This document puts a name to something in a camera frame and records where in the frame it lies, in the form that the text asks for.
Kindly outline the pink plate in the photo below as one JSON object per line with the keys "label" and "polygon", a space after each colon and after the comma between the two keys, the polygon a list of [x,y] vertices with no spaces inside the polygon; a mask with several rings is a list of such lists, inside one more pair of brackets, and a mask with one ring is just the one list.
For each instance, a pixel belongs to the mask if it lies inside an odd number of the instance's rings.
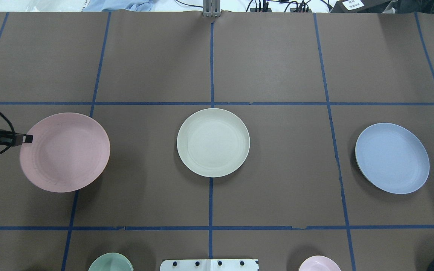
{"label": "pink plate", "polygon": [[94,119],[80,113],[48,116],[29,129],[20,149],[26,178],[48,192],[66,193],[95,181],[110,159],[110,138]]}

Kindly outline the blue plate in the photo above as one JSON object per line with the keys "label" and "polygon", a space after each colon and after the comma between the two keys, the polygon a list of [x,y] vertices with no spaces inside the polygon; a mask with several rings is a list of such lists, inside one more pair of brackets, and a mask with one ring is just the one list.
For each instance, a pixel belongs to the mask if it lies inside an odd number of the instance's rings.
{"label": "blue plate", "polygon": [[362,175],[392,194],[416,192],[427,182],[430,162],[424,144],[408,129],[389,122],[364,129],[355,143]]}

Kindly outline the light blue cloth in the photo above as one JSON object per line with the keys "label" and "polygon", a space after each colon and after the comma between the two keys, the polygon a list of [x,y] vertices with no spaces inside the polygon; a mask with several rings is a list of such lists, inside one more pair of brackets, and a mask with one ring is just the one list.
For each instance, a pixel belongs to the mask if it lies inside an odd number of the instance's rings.
{"label": "light blue cloth", "polygon": [[90,0],[83,12],[109,12],[127,10],[148,12],[154,6],[153,0]]}

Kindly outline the green bowl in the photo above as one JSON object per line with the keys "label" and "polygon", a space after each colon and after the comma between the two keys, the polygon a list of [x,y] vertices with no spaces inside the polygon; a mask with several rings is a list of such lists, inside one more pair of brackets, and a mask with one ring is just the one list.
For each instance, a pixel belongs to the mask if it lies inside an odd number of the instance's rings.
{"label": "green bowl", "polygon": [[106,253],[95,259],[88,271],[133,271],[134,267],[127,257],[119,253]]}

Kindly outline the cream plate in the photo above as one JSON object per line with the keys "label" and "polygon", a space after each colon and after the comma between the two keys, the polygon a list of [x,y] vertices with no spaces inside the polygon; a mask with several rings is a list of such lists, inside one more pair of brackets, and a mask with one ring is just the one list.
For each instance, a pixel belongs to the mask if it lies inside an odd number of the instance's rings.
{"label": "cream plate", "polygon": [[176,147],[183,164],[203,177],[223,177],[246,161],[251,137],[234,113],[207,108],[190,115],[179,128]]}

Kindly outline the pink bowl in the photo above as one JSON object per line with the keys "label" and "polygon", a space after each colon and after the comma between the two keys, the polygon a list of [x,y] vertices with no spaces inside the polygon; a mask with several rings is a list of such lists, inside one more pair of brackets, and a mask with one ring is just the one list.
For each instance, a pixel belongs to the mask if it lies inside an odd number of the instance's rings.
{"label": "pink bowl", "polygon": [[332,259],[316,255],[305,259],[298,271],[341,271],[341,268]]}

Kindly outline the aluminium frame post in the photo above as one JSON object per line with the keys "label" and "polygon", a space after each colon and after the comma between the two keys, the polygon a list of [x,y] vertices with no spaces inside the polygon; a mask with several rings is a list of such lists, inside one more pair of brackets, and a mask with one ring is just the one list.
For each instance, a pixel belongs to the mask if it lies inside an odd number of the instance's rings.
{"label": "aluminium frame post", "polygon": [[203,0],[203,17],[220,17],[220,0]]}

